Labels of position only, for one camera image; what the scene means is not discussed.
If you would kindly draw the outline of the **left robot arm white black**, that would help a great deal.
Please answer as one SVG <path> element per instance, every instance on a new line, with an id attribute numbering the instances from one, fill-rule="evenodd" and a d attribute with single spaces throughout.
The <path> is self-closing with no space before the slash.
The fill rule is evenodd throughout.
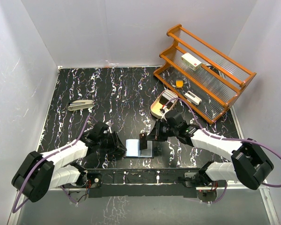
<path id="1" fill-rule="evenodd" d="M 98 150 L 104 156 L 124 155 L 126 152 L 117 132 L 111 131 L 103 122 L 97 122 L 80 138 L 63 147 L 45 153 L 30 152 L 11 184 L 33 203 L 52 188 L 72 183 L 83 187 L 87 183 L 87 175 L 73 163 Z"/>

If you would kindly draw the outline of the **beige oval card tray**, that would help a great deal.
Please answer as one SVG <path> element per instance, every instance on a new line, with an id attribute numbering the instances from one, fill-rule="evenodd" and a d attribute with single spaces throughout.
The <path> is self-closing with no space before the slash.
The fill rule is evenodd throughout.
<path id="1" fill-rule="evenodd" d="M 161 118 L 161 113 L 160 109 L 165 105 L 169 110 L 173 109 L 173 107 L 177 103 L 177 98 L 172 98 L 171 100 L 167 100 L 164 97 L 162 97 L 162 93 L 158 96 L 158 98 L 153 102 L 153 104 L 150 107 L 150 112 L 151 114 L 160 119 Z"/>

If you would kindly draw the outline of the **black VIP card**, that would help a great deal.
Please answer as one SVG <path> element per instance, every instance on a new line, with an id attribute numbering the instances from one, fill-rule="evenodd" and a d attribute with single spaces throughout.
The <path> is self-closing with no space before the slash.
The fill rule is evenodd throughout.
<path id="1" fill-rule="evenodd" d="M 140 147 L 140 150 L 146 150 L 148 148 L 146 132 L 139 134 L 139 147 Z"/>

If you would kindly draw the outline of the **black leather card holder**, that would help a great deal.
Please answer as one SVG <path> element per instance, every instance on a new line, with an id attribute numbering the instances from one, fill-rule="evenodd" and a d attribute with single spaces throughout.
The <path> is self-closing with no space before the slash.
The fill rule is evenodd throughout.
<path id="1" fill-rule="evenodd" d="M 126 140 L 126 152 L 125 158 L 153 158 L 153 142 L 147 141 L 147 148 L 144 150 L 140 149 L 139 139 L 127 139 Z"/>

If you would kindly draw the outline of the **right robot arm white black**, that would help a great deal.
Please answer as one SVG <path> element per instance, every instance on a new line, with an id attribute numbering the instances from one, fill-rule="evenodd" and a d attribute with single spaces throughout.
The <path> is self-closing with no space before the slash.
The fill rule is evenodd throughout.
<path id="1" fill-rule="evenodd" d="M 227 163 L 209 161 L 192 177 L 180 178 L 181 182 L 189 182 L 195 187 L 210 186 L 215 181 L 224 180 L 241 182 L 256 190 L 274 169 L 269 157 L 253 140 L 228 141 L 198 125 L 188 124 L 175 110 L 156 120 L 146 140 L 164 142 L 173 136 L 183 144 L 208 150 L 228 160 Z"/>

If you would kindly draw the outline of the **stack of credit cards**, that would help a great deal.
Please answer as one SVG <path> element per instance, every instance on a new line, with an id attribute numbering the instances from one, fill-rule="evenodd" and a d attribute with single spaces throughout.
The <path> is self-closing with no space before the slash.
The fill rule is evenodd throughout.
<path id="1" fill-rule="evenodd" d="M 171 90 L 165 90 L 162 93 L 162 97 L 164 97 L 165 99 L 167 99 L 169 101 L 172 98 L 177 98 L 177 95 L 176 95 L 176 93 L 172 92 Z"/>

